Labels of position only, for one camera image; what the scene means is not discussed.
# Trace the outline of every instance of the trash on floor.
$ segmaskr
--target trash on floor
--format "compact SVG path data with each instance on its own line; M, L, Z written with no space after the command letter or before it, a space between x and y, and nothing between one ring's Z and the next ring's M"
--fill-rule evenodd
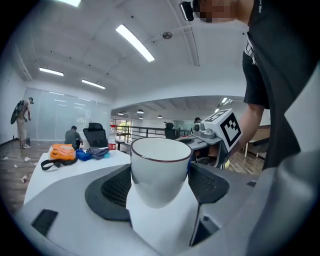
M27 179L28 179L28 175L24 175L23 177L22 177L22 179L21 179L21 182L22 183L25 183L26 181L27 181Z

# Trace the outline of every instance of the black backpack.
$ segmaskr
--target black backpack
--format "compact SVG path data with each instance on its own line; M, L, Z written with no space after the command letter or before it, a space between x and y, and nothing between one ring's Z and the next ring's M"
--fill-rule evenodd
M12 113L12 116L11 116L11 121L10 123L13 125L15 123L15 121L17 120L17 116L18 114L22 111L22 109L24 108L24 103L25 101L24 100L20 100L18 102L18 104L15 106L14 108L14 111Z

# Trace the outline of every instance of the brown rim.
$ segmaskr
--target brown rim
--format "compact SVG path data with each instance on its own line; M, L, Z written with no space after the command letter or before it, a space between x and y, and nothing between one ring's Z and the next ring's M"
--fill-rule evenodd
M143 140L143 139L163 139L163 140L169 140L169 141L172 141L172 139L161 138L161 137L145 137L145 138L138 138L138 139L136 139L134 142L131 143L130 149L131 149L137 156L139 156L139 157L141 157L141 158L144 158L144 159L148 159L148 160L155 161L155 162L161 162L161 163L174 163L174 162L179 162L179 161L186 160L186 159L190 158L190 157L192 156L192 154L193 154L193 150L192 150L192 148L191 148L190 146L188 146L187 144L184 144L184 143L182 143L182 142L180 142L180 141L178 141L178 140L175 140L176 142L180 142L180 143L186 145L186 146L190 149L190 154L189 154L187 157L184 157L184 158L178 159L178 160L158 160L158 159L149 158L149 157L147 157L147 156L144 156L144 155L142 155L142 154L139 154L139 153L138 153L137 151L135 151L134 148L133 148L133 145L134 145L134 143L135 143L136 141Z

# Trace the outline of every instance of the chair headrest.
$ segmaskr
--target chair headrest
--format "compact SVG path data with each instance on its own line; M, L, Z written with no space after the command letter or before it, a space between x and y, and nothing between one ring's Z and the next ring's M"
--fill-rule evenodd
M104 128L102 127L101 123L97 123L97 122L90 122L89 123L89 127L88 130L89 131L101 131Z

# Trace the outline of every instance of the black t-shirt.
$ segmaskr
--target black t-shirt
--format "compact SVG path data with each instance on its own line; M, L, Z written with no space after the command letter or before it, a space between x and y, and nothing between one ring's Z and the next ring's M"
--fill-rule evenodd
M264 169L276 167L284 158L300 151L284 114L305 87L318 61L310 38L294 21L294 15L298 18L300 14L299 6L295 8L292 1L290 6L280 6L279 2L254 1L248 32L254 56L243 53L247 79L244 101L270 108L271 131Z

